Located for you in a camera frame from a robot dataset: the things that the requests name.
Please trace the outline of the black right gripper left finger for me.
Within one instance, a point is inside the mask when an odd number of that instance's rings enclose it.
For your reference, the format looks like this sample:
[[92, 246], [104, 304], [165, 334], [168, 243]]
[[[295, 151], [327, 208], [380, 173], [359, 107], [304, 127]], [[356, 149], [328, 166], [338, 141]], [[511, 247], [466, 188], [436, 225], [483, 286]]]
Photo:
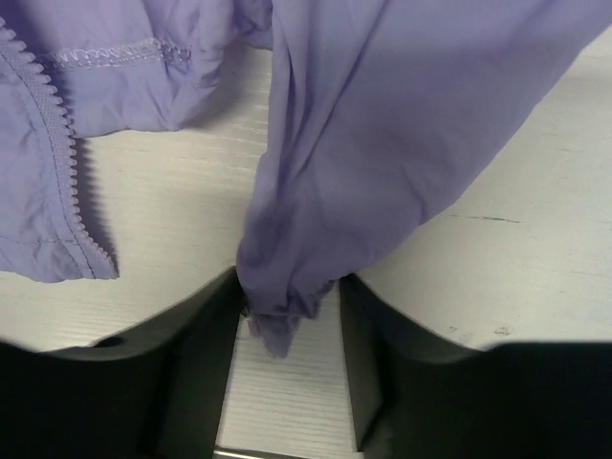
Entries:
[[209, 458], [242, 310], [227, 270], [182, 302], [84, 347], [1, 344], [5, 458]]

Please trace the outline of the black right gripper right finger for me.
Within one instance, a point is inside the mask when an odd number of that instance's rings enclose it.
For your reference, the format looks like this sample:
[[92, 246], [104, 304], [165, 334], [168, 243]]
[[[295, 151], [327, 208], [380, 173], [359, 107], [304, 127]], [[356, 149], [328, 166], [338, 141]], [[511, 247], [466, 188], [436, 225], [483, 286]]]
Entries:
[[444, 339], [339, 283], [356, 444], [366, 458], [607, 458], [611, 346]]

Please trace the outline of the lavender zip-up hooded jacket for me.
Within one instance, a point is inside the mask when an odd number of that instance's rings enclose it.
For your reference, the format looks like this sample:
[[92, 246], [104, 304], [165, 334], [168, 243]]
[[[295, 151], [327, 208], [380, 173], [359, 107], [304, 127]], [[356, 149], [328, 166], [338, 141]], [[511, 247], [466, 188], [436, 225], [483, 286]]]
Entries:
[[236, 265], [283, 357], [333, 283], [451, 206], [610, 24], [607, 1], [5, 1], [1, 268], [116, 278], [76, 140], [186, 127], [243, 40], [273, 68]]

